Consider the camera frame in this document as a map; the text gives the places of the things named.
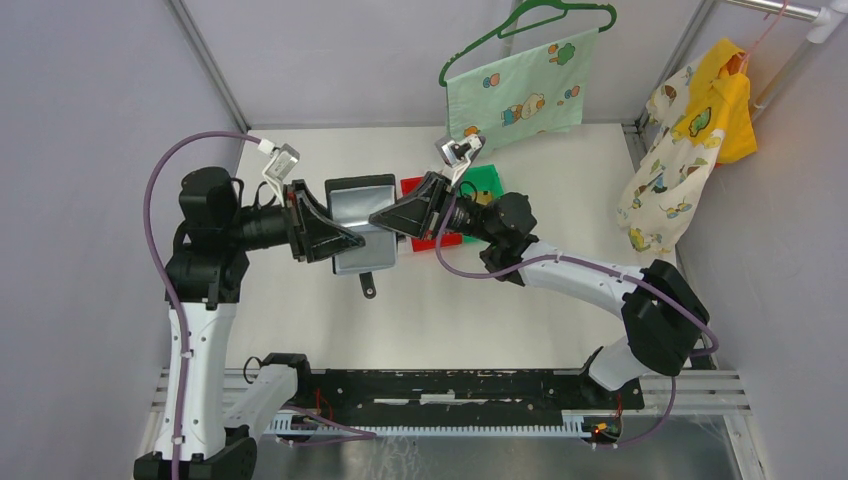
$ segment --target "cartoon print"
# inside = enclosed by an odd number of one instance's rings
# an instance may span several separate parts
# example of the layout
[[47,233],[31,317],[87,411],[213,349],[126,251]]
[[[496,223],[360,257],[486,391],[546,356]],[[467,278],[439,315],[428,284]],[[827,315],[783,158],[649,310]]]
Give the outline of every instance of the cartoon print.
[[648,241],[645,241],[645,235],[642,234],[642,230],[639,228],[631,228],[630,232],[627,234],[630,237],[630,245],[633,246],[633,250],[637,252],[644,252],[651,248],[651,243],[662,243],[662,235],[660,234],[648,234]]
[[665,216],[669,220],[671,220],[672,218],[676,218],[682,212],[688,212],[691,209],[692,209],[692,204],[686,203],[686,198],[684,198],[682,202],[678,203],[677,207],[671,207],[671,208],[660,207],[660,210],[665,212]]
[[574,58],[575,50],[577,49],[574,47],[574,45],[570,43],[566,43],[565,45],[563,45],[562,48],[559,48],[556,44],[551,45],[550,47],[548,47],[548,53],[550,53],[551,55],[556,53],[557,56],[551,58],[550,60],[548,60],[548,62],[556,63],[559,66],[563,66],[568,63],[569,60]]
[[706,110],[699,113],[695,118],[692,119],[692,123],[689,124],[689,136],[697,137],[699,133],[710,124],[710,118],[712,117],[713,109],[712,107],[707,107]]
[[715,148],[721,145],[721,138],[715,135],[710,135],[710,138],[704,140],[704,148]]
[[566,90],[565,99],[568,100],[569,98],[576,97],[578,93],[580,93],[580,85],[576,85],[571,90]]
[[683,140],[683,132],[681,132],[680,130],[677,130],[677,126],[680,125],[680,122],[682,122],[684,118],[686,118],[686,115],[679,116],[677,118],[677,121],[674,122],[674,126],[671,127],[671,144],[672,145],[677,145],[677,142],[679,142],[680,140]]
[[663,85],[662,93],[668,97],[668,104],[671,105],[674,103],[674,99],[677,98],[677,90],[674,89],[671,85]]
[[496,87],[501,83],[501,74],[493,73],[491,76],[483,79],[483,88]]
[[541,93],[531,93],[524,104],[512,105],[501,112],[503,126],[508,127],[521,119],[527,120],[533,115],[536,115],[536,113],[544,106],[545,96]]
[[680,167],[680,181],[678,182],[678,184],[683,183],[683,180],[686,180],[689,175],[692,175],[695,170],[700,167],[703,167],[704,165],[707,165],[706,160],[704,160],[703,158],[696,158],[691,165],[683,165],[682,167]]
[[668,187],[665,186],[663,180],[663,174],[665,173],[665,165],[660,164],[659,158],[654,161],[653,165],[651,165],[651,173],[654,173],[656,171],[659,171],[660,173],[656,177],[654,177],[653,180],[646,183],[645,185],[640,185],[639,188],[633,191],[633,203],[630,205],[630,208],[635,210],[637,208],[642,207],[642,200],[640,200],[639,197],[642,196],[643,193],[645,193],[645,190],[647,190],[648,187],[650,187],[651,191],[654,193],[662,193],[668,190]]

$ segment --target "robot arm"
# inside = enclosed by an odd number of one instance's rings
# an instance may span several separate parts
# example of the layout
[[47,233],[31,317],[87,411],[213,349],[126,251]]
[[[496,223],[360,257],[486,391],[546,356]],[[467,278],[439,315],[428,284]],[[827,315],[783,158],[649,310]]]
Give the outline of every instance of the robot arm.
[[[498,280],[564,293],[620,318],[626,336],[596,352],[585,371],[588,379],[604,391],[618,390],[627,381],[652,371],[679,374],[700,330],[644,284],[706,324],[709,314],[680,272],[661,260],[645,269],[595,262],[541,242],[531,233],[536,219],[526,195],[510,192],[485,206],[471,197],[456,195],[454,188],[461,175],[450,172],[455,165],[463,166],[464,171],[479,152],[484,140],[475,137],[437,144],[449,173],[429,172],[418,188],[371,215],[370,222],[421,239],[435,237],[435,227],[444,224],[446,230],[489,243],[480,258]],[[643,282],[643,286],[625,281],[625,276]]]
[[[493,272],[483,278],[555,290],[618,316],[627,335],[587,361],[581,374],[584,395],[608,394],[651,371],[677,375],[699,330],[651,290],[673,299],[704,324],[709,320],[680,273],[660,260],[640,269],[566,255],[531,233],[536,219],[526,195],[510,192],[485,206],[456,195],[457,183],[483,143],[482,137],[471,135],[437,144],[445,162],[442,173],[429,172],[415,190],[372,214],[369,223],[420,239],[432,238],[441,225],[479,238],[489,244],[480,258]],[[246,252],[289,245],[295,259],[312,263],[365,246],[362,235],[332,220],[302,180],[282,183],[297,163],[296,151],[284,146],[270,153],[272,162],[263,174],[279,205],[242,207],[233,179],[222,168],[203,168],[183,179],[179,201],[185,221],[175,235],[166,271],[186,310],[190,350],[181,354],[172,348],[165,423],[154,451],[135,462],[137,480],[171,478],[172,462],[179,462],[179,476],[184,478],[249,479],[256,441],[273,415],[289,399],[309,395],[305,356],[271,354],[241,400],[224,415],[220,411],[227,338],[249,265]],[[585,267],[590,264],[596,269]],[[625,275],[639,285],[625,282]],[[182,333],[171,303],[176,345]],[[180,372],[184,355],[188,375]],[[184,389],[177,388],[178,381],[185,382]],[[185,392],[179,400],[178,390]],[[177,409],[183,412],[179,438],[170,424]],[[172,458],[175,443],[183,447],[179,459]]]

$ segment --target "hanging clothing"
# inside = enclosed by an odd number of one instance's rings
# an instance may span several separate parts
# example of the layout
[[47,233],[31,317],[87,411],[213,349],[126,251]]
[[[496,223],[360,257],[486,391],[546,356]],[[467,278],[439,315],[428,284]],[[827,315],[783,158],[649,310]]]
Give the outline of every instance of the hanging clothing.
[[448,135],[485,135],[488,152],[581,123],[597,36],[584,32],[447,80]]
[[722,39],[651,95],[647,109],[660,131],[616,209],[636,251],[670,253],[716,163],[757,151],[748,113],[751,85],[737,71],[740,53]]

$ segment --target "white floor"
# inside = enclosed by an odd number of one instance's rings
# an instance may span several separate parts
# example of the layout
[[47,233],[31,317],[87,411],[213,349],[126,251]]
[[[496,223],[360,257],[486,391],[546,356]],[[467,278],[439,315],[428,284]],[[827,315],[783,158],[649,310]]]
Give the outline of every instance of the white floor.
[[[393,173],[400,180],[438,169],[433,142],[444,128],[252,133],[297,149],[301,161],[289,179],[305,179],[324,202],[328,178]],[[237,175],[246,184],[245,203],[253,199],[264,163],[246,147]],[[493,163],[506,191],[530,196],[539,221],[534,233],[548,243],[622,264],[652,260],[637,255],[615,224],[615,203],[634,173],[620,125],[537,135],[478,163]],[[446,257],[466,271],[483,271],[477,257],[482,248],[454,247]],[[305,353],[313,368],[579,367],[597,347],[624,334],[616,318],[593,305],[456,277],[432,251],[412,253],[408,243],[401,244],[396,267],[374,274],[373,300],[362,296],[356,276],[333,275],[329,261],[298,264],[288,247],[249,256],[228,367],[268,352]]]

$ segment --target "green towel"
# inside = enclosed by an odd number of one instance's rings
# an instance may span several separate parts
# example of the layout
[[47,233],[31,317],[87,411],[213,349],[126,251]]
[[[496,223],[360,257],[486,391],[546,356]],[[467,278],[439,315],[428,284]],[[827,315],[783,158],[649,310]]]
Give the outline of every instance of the green towel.
[[590,30],[451,78],[448,135],[484,135],[487,152],[581,123],[597,37]]

